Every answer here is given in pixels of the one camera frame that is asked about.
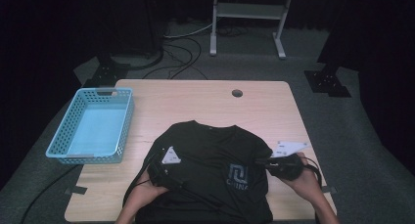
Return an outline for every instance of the tape piece on table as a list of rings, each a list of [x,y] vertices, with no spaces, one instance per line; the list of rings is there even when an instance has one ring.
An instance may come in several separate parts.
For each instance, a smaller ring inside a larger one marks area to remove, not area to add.
[[[337,189],[335,187],[329,187],[329,186],[323,186],[321,188],[321,191],[323,193],[330,193],[330,194],[335,194],[337,192]]]
[[[72,194],[80,194],[85,195],[87,188],[74,186],[73,188],[67,188],[65,194],[72,195]]]

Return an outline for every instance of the shirt logo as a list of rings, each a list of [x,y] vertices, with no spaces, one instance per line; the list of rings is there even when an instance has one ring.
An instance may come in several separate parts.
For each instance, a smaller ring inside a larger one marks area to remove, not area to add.
[[[241,191],[248,189],[248,168],[239,164],[231,163],[226,183]]]

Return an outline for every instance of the black tripod base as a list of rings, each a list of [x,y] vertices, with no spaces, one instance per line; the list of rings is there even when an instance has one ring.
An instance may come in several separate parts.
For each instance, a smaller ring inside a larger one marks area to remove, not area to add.
[[[322,71],[314,70],[305,70],[304,74],[313,93],[327,93],[330,97],[351,97],[347,88],[334,74],[323,74]]]

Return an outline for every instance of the gray carpet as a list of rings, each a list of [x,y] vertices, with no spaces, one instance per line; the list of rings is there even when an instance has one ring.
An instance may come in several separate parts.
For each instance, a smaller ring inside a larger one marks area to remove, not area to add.
[[[184,34],[200,25],[170,25],[169,34]],[[351,98],[331,98],[314,94],[303,74],[320,70],[318,55],[328,36],[326,31],[285,29],[282,42],[287,59],[281,61],[272,40],[272,27],[241,28],[243,35],[217,38],[216,57],[208,54],[208,32],[190,38],[197,40],[202,54],[192,65],[176,75],[176,79],[276,80],[290,84],[300,109],[309,138],[319,159],[327,183],[337,189],[333,194],[342,223],[415,223],[415,179],[382,146],[359,100],[356,71],[340,68],[337,76]],[[197,57],[199,46],[192,40],[168,41],[169,45],[187,48]],[[173,55],[164,54],[156,66],[131,70],[127,78],[138,79],[160,67],[186,62],[189,54],[179,48],[164,46]],[[151,59],[116,57],[134,66]],[[92,59],[74,71],[84,83],[97,69]],[[166,79],[176,68],[162,68],[146,76]],[[0,223],[19,223],[33,199],[52,181],[71,169],[45,156],[47,147],[68,108],[62,107],[33,145],[24,162],[0,193]],[[81,166],[51,186],[33,205],[24,223],[66,223],[64,213],[69,202],[65,194],[76,183]],[[313,223],[298,221],[287,223]]]

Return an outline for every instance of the black t-shirt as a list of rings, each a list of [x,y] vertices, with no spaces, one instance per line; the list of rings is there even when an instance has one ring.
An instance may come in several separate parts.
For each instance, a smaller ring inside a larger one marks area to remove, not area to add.
[[[236,125],[217,128],[195,120],[171,125],[146,159],[173,147],[180,163],[168,175],[183,181],[140,209],[137,223],[267,223],[272,220],[265,195],[268,181],[258,158],[272,150]]]

